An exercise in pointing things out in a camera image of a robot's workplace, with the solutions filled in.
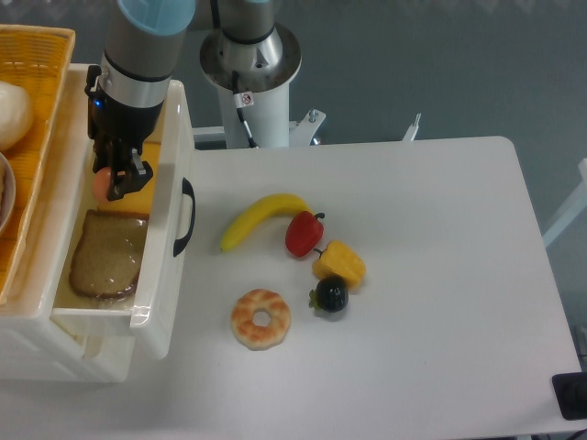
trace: drawer handle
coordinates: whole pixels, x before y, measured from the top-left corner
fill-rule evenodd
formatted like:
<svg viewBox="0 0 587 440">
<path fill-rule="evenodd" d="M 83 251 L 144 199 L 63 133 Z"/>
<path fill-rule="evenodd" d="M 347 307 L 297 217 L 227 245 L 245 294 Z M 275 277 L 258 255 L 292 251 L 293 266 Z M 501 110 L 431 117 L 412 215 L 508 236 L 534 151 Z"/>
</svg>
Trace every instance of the drawer handle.
<svg viewBox="0 0 587 440">
<path fill-rule="evenodd" d="M 195 194 L 194 194 L 194 187 L 187 179 L 183 178 L 182 182 L 182 193 L 187 195 L 190 199 L 192 199 L 192 216 L 190 217 L 190 227 L 187 230 L 187 234 L 182 238 L 176 238 L 175 242 L 173 243 L 173 256 L 177 257 L 180 255 L 187 244 L 192 238 L 192 233 L 194 232 L 194 223 L 195 223 Z"/>
</svg>

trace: yellow block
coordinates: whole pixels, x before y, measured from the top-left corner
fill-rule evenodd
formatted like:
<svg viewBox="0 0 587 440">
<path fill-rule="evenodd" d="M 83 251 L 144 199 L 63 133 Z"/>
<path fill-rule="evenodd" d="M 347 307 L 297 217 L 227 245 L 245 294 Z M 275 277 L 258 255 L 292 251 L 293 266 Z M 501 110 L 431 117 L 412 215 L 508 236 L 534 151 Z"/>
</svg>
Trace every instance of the yellow block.
<svg viewBox="0 0 587 440">
<path fill-rule="evenodd" d="M 98 211 L 103 213 L 127 213 L 127 214 L 150 214 L 150 207 L 153 203 L 155 182 L 157 181 L 157 169 L 159 168 L 159 144 L 143 144 L 143 154 L 140 156 L 153 168 L 153 177 L 139 192 L 126 194 L 120 200 L 98 204 Z"/>
</svg>

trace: orange ball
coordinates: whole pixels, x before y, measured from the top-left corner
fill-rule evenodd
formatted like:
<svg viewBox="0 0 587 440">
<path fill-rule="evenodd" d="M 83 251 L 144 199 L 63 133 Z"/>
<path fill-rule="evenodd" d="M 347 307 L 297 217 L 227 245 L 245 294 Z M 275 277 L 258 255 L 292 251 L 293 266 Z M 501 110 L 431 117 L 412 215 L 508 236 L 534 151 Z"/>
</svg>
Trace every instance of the orange ball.
<svg viewBox="0 0 587 440">
<path fill-rule="evenodd" d="M 106 196 L 108 195 L 108 186 L 110 186 L 110 174 L 112 174 L 110 167 L 105 167 L 98 171 L 94 176 L 92 191 L 94 192 L 95 200 L 100 204 L 109 202 Z"/>
</svg>

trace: black fruit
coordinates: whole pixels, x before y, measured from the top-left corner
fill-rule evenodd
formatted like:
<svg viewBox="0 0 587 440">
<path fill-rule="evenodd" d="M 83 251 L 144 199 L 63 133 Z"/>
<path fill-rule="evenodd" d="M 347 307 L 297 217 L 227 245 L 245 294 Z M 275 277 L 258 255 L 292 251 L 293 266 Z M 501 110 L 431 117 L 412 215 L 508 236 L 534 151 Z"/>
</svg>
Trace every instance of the black fruit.
<svg viewBox="0 0 587 440">
<path fill-rule="evenodd" d="M 310 292 L 310 307 L 327 312 L 339 312 L 349 303 L 347 284 L 338 275 L 321 280 Z"/>
</svg>

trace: banana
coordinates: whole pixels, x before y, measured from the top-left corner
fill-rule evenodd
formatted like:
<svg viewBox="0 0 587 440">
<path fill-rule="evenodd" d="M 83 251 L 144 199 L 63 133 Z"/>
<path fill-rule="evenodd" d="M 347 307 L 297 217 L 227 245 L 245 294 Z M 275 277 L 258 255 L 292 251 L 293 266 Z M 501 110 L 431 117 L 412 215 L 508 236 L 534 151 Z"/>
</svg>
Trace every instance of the banana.
<svg viewBox="0 0 587 440">
<path fill-rule="evenodd" d="M 278 192 L 260 198 L 244 210 L 228 227 L 220 240 L 220 248 L 227 252 L 244 240 L 259 223 L 276 215 L 297 215 L 310 211 L 306 202 L 295 194 Z"/>
</svg>

